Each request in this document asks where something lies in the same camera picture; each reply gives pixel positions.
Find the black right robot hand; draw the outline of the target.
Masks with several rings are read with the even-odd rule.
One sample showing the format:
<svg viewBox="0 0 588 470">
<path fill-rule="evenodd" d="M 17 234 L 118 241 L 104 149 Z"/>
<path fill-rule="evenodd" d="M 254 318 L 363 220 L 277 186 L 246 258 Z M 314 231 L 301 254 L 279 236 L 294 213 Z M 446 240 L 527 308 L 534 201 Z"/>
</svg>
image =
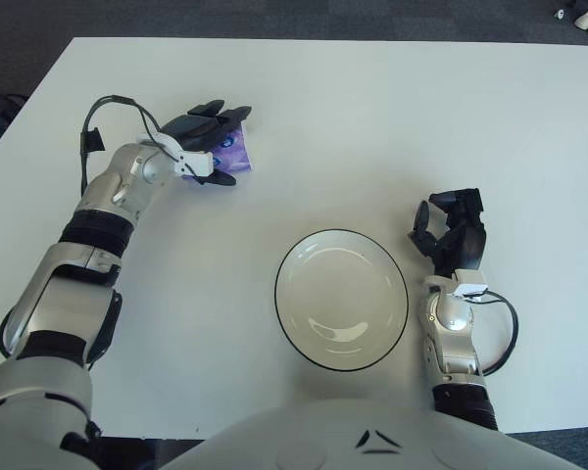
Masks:
<svg viewBox="0 0 588 470">
<path fill-rule="evenodd" d="M 429 205 L 446 214 L 448 230 L 440 238 L 428 231 Z M 432 260 L 434 274 L 451 278 L 458 269 L 477 270 L 486 245 L 486 231 L 477 188 L 431 194 L 416 211 L 409 238 L 419 252 Z"/>
</svg>

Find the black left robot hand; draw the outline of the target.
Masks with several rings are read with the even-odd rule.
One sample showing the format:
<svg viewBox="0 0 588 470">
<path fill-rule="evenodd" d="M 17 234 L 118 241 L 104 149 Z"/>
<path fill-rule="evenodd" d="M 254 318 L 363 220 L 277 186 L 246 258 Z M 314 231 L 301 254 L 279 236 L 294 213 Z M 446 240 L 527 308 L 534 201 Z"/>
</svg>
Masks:
<svg viewBox="0 0 588 470">
<path fill-rule="evenodd" d="M 214 172 L 210 176 L 193 176 L 186 171 L 182 178 L 198 184 L 235 186 L 233 172 L 250 170 L 243 123 L 251 114 L 250 106 L 224 111 L 224 100 L 214 100 L 189 110 L 167 122 L 162 131 L 174 138 L 184 151 L 210 152 Z"/>
</svg>

